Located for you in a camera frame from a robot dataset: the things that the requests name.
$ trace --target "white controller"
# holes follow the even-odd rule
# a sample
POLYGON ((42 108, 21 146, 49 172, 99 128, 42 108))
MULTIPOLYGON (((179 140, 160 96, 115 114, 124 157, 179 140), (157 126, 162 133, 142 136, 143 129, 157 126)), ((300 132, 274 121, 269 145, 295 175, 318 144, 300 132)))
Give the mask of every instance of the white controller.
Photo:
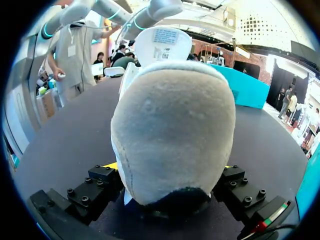
POLYGON ((64 79, 66 77, 65 74, 62 74, 62 73, 58 73, 58 78, 59 79, 64 79))

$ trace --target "perforated panel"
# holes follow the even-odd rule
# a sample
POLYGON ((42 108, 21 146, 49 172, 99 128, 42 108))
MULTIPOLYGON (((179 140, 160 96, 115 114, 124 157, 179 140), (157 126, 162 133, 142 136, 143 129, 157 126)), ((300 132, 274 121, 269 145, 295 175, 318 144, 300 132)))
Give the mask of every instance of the perforated panel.
POLYGON ((252 44, 291 52, 291 41, 313 50, 319 46, 300 16, 278 0, 238 0, 231 4, 237 16, 238 44, 252 44))

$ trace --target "white ceiling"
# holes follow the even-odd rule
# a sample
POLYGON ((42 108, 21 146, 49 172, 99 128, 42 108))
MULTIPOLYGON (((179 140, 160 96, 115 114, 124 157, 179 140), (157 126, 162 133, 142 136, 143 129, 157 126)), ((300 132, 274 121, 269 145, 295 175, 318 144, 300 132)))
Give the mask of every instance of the white ceiling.
MULTIPOLYGON (((126 1, 134 13, 149 4, 149 0, 126 1)), ((211 8, 216 8, 220 4, 222 6, 212 11, 195 3, 184 3, 182 13, 169 17, 160 24, 188 29, 211 37, 214 35, 216 39, 222 41, 236 38, 238 44, 260 45, 291 52, 291 41, 295 41, 320 51, 319 43, 312 31, 283 0, 194 0, 194 2, 211 8), (226 7, 235 10, 235 30, 223 24, 226 7)))

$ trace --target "brick wall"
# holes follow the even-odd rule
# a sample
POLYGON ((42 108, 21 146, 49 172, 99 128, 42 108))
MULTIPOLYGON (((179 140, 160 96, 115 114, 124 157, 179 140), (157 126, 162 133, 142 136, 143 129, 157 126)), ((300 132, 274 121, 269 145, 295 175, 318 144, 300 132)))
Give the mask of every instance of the brick wall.
MULTIPOLYGON (((212 49, 213 53, 217 54, 220 50, 222 50, 223 57, 224 57, 224 64, 228 67, 232 67, 234 65, 234 62, 233 62, 233 54, 234 53, 232 51, 229 51, 229 50, 227 50, 223 47, 220 47, 218 45, 214 45, 213 47, 211 47, 211 44, 204 42, 204 41, 196 40, 196 39, 192 40, 192 44, 194 45, 194 53, 195 54, 199 54, 203 50, 207 50, 208 52, 211 52, 211 49, 212 49)), ((257 54, 252 53, 250 55, 250 58, 248 59, 248 58, 237 53, 234 56, 234 61, 258 65, 260 67, 258 79, 261 82, 268 84, 269 86, 271 85, 272 74, 270 74, 266 70, 267 56, 257 55, 257 54)))

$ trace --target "green led light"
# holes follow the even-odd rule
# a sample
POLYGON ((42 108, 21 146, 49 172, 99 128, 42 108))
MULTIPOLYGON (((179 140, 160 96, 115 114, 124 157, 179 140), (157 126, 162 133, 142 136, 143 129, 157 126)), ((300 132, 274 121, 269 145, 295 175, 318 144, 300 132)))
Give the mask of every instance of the green led light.
POLYGON ((145 30, 145 28, 138 26, 138 24, 136 23, 136 18, 137 18, 137 16, 134 17, 134 25, 135 25, 138 29, 140 29, 140 30, 143 31, 143 30, 145 30))
POLYGON ((119 8, 118 11, 115 12, 115 14, 113 14, 111 17, 108 17, 107 19, 108 19, 108 20, 113 19, 115 16, 117 16, 117 14, 118 14, 119 12, 120 12, 120 8, 119 8))
POLYGON ((45 34, 47 37, 51 38, 51 37, 53 36, 53 35, 50 35, 50 34, 47 33, 47 23, 44 25, 43 31, 44 31, 44 34, 45 34))
POLYGON ((269 225, 272 223, 272 221, 268 218, 268 219, 266 219, 266 220, 264 221, 264 223, 265 223, 267 226, 269 226, 269 225))

